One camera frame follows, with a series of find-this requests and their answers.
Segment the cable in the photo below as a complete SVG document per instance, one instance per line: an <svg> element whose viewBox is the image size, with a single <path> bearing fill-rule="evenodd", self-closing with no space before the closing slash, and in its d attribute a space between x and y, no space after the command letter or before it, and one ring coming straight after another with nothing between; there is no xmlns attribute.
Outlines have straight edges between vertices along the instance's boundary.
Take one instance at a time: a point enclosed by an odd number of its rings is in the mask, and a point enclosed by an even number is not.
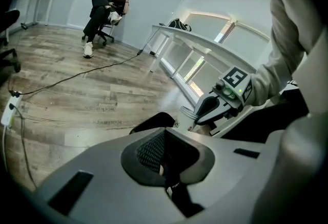
<svg viewBox="0 0 328 224"><path fill-rule="evenodd" d="M289 81L289 82L287 83L287 85L292 85L292 86L294 86L294 87L298 87L298 85L297 85L296 83L294 83L294 82L295 82L295 80L293 79L293 80Z"/></svg>
<svg viewBox="0 0 328 224"><path fill-rule="evenodd" d="M58 85L58 84L60 84L60 83L62 83L62 82L65 82L65 81L67 81L67 80L70 80L70 79L72 79L72 78L75 78L75 77L77 77L78 75L81 75L81 74L87 74L87 73L90 73L90 72L95 71L95 70L100 70L100 69L108 68L108 67L112 67L112 66L118 66L118 65L121 65L121 64L123 64L123 63L126 63L127 61L130 61L130 60L132 60L133 58L136 58L137 56L141 55L141 53L142 53L142 52L144 51L144 49L146 48L147 44L151 41L151 39L153 39L153 37L155 36L155 34L156 34L160 29L161 29L161 27L158 28L158 30L157 30L157 31L153 34L153 36L148 40L148 42L145 44L145 46L144 46L141 50L139 50L139 52L137 53L137 55L135 55L134 57L132 57L132 58L130 58L130 59L128 59L128 60L125 60L125 61L120 62L120 63L112 64L112 65L109 65L109 66L98 67L98 68L91 69L91 70L89 70L89 71L81 72L81 73L78 73L78 74L73 75L73 76L71 76L71 77L68 77L68 78L66 78L66 79L63 79L63 80L61 80L61 81L58 81L57 83L52 84L52 85L50 85L50 86L42 87L42 88L40 88L40 89L34 90L34 91L32 91L32 92L28 92L28 93L20 93L20 92L17 92L17 91L14 91L14 90L9 89L9 84L10 84L10 79L11 79L11 77L9 77L9 81L8 81L8 91L9 91L9 93L11 94L11 96L16 96L16 97L19 97L20 95L29 95L29 94L34 94L34 93L36 93L36 92L42 91L42 90L47 89L47 88L54 87L54 86L56 86L56 85Z"/></svg>
<svg viewBox="0 0 328 224"><path fill-rule="evenodd" d="M14 106L13 104L9 104L9 108L11 110L13 110L14 108L17 110L17 112L19 113L20 115L20 131L21 131L21 139L22 139L22 145L23 145L23 151L24 151L24 157L25 157L25 163L26 163L26 168L27 168L27 173L29 174L29 177L34 185L34 187L36 188L36 184L34 182L34 179L32 177L32 173L31 173L31 170L30 170L30 165L29 165L29 162L28 162L28 159L27 159L27 154L26 154L26 149L25 149L25 142L24 142L24 139L25 139L25 122L24 122L24 118L23 118L23 115L21 114L21 112L19 111L19 109Z"/></svg>
<svg viewBox="0 0 328 224"><path fill-rule="evenodd" d="M59 81L59 82L57 82L57 83L55 83L55 84L53 84L53 85L46 86L46 87L42 87L42 88L37 89L37 90L34 90L34 91L32 91L32 92L28 92L28 93L19 93L19 92L14 92L14 91L12 91L12 90L10 90L9 92L11 93L12 96L17 96L17 97L20 96L20 95L29 95L29 94L33 94L33 93L39 92L39 91L41 91L41 90L44 90L44 89L47 89L47 88L54 87L54 86L58 85L59 83L62 83L62 82L65 82L65 81L67 81L67 80L70 80L70 79L72 79L72 78L75 78L75 77L77 77L78 75L81 75L81 74L87 74L87 73L90 73L90 72L92 72L92 71L100 70L100 69L103 69L103 68L106 68L106 67L118 66L118 65L121 65L121 64L123 64L123 63L125 63L125 62L127 62L127 61L130 61L130 60L132 60L133 58L136 58L136 57L137 57L137 55L135 55L134 57L132 57L132 58L130 58L130 59L128 59L128 60L125 60L125 61L123 61L123 62L121 62L121 63L116 63L116 64L112 64L112 65L109 65L109 66L104 66L104 67L98 67L98 68L94 68L94 69L89 70L89 71L85 71L85 72L78 73L78 74L76 74L76 75L73 75L73 76L71 76L71 77L68 77L68 78L66 78L66 79L63 79L63 80L61 80L61 81Z"/></svg>
<svg viewBox="0 0 328 224"><path fill-rule="evenodd" d="M2 134L2 153L3 153L3 156L4 156L5 168L6 168L6 171L8 172L7 160L6 160L6 150L5 150L6 130L7 130L7 126L4 126L4 132Z"/></svg>

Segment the black slot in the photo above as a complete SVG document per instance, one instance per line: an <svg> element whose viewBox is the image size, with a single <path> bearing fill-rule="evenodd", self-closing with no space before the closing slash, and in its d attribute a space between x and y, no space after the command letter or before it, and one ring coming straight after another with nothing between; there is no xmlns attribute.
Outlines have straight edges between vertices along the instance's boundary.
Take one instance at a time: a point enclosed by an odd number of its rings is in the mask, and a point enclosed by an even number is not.
<svg viewBox="0 0 328 224"><path fill-rule="evenodd" d="M77 172L48 202L48 205L67 216L92 178L93 175L88 172Z"/></svg>
<svg viewBox="0 0 328 224"><path fill-rule="evenodd" d="M235 149L234 153L239 154L239 155L243 155L243 156L248 156L248 157L251 157L251 158L257 158L260 155L259 152L246 150L246 149L242 149L242 148Z"/></svg>

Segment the black bag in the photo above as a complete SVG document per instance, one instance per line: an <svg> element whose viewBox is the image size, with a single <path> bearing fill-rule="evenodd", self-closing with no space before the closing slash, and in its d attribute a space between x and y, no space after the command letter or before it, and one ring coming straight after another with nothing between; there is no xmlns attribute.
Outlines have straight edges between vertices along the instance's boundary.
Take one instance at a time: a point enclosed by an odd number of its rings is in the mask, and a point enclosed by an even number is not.
<svg viewBox="0 0 328 224"><path fill-rule="evenodd" d="M183 31L189 31L189 32L192 31L191 26L185 25L183 22L180 21L179 18L177 18L176 20L172 20L168 26L173 28L178 28Z"/></svg>

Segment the person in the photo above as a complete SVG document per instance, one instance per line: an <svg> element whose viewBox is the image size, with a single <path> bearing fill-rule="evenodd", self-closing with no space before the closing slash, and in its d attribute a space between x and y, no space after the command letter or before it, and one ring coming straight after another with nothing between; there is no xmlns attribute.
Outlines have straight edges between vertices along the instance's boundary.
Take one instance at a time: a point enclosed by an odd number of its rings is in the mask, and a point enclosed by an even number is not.
<svg viewBox="0 0 328 224"><path fill-rule="evenodd" d="M269 61L251 74L253 91L246 105L263 105L292 80L304 54L311 52L320 37L327 36L327 8L325 0L270 1L273 50ZM285 129L295 119L308 114L299 90L292 98L250 114L222 138L266 142L271 132Z"/></svg>
<svg viewBox="0 0 328 224"><path fill-rule="evenodd" d="M92 10L90 13L90 20L83 30L83 33L88 37L86 44L84 45L83 56L85 58L91 58L92 53L92 41L97 34L100 25L109 17L111 13L115 13L116 22L120 20L121 15L125 15L129 12L129 0L91 0Z"/></svg>

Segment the hand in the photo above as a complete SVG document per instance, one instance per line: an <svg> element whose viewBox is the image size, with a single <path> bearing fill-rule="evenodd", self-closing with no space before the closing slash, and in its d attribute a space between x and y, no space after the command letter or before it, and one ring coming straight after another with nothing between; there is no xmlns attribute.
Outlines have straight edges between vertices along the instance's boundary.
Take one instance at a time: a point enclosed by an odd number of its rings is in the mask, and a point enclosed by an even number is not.
<svg viewBox="0 0 328 224"><path fill-rule="evenodd" d="M116 8L115 4L113 2L109 3L110 7Z"/></svg>

